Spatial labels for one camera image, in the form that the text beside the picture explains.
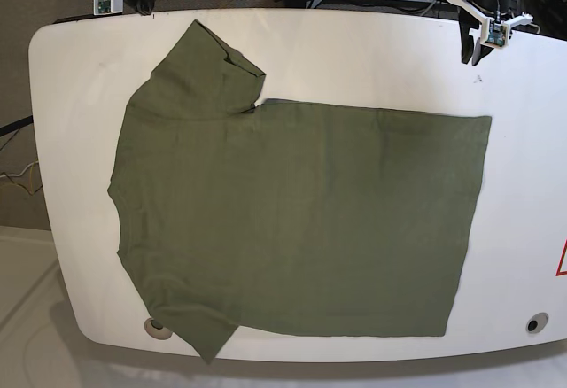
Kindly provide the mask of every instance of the t-shirt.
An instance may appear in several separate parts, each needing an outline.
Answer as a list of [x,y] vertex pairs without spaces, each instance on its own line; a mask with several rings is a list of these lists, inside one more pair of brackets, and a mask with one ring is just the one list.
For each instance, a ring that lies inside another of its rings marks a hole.
[[206,361],[238,326],[442,337],[491,118],[254,106],[265,76],[195,21],[128,103],[108,191],[150,315]]

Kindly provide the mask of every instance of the white tabletop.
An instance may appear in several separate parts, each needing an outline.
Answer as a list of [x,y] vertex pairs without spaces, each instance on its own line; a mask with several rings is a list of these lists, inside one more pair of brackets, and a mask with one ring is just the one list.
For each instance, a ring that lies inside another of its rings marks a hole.
[[[66,287],[88,338],[196,355],[175,335],[159,341],[144,331],[148,314],[116,255],[119,220],[106,193],[126,103],[194,19],[268,74],[258,103],[277,97],[493,116],[444,337],[304,338],[239,328],[219,357],[385,361],[567,338],[567,275],[555,275],[567,237],[567,43],[514,33],[506,50],[472,67],[460,62],[454,22],[325,10],[166,12],[35,34],[30,77],[43,186]],[[528,334],[526,323],[540,312],[549,314],[547,327]]]

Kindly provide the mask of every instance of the floor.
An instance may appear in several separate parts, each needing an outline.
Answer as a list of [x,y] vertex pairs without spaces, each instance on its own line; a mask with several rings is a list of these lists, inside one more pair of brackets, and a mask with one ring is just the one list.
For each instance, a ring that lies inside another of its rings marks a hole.
[[0,227],[0,381],[22,388],[559,388],[567,342],[432,360],[270,363],[148,353],[86,339],[50,232]]

